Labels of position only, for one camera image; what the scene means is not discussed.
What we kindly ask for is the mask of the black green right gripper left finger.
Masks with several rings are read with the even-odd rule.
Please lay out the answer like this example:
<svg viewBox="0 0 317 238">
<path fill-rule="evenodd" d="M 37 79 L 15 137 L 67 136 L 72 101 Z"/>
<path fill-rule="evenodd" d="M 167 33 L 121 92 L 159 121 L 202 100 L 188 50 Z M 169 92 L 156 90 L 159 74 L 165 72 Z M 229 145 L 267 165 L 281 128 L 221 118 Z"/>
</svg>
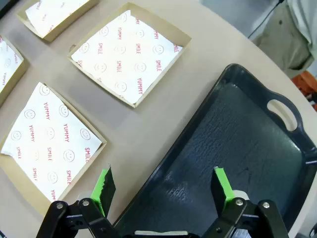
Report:
<svg viewBox="0 0 317 238">
<path fill-rule="evenodd" d="M 55 201 L 49 206 L 37 237 L 74 238 L 79 230 L 88 229 L 94 238 L 119 238 L 107 219 L 115 190 L 111 168 L 102 170 L 89 197 L 71 205 Z"/>
</svg>

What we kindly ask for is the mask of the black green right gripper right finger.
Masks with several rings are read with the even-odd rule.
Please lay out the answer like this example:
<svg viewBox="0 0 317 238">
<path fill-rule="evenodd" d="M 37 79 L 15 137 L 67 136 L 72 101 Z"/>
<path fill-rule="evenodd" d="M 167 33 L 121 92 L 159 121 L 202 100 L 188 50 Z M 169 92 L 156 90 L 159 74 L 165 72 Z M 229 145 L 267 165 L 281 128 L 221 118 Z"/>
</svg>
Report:
<svg viewBox="0 0 317 238">
<path fill-rule="evenodd" d="M 229 238 L 237 229 L 247 230 L 252 238 L 289 237 L 276 204 L 272 200 L 253 204 L 235 196 L 224 168 L 213 169 L 211 193 L 218 218 L 204 233 L 204 238 Z"/>
</svg>

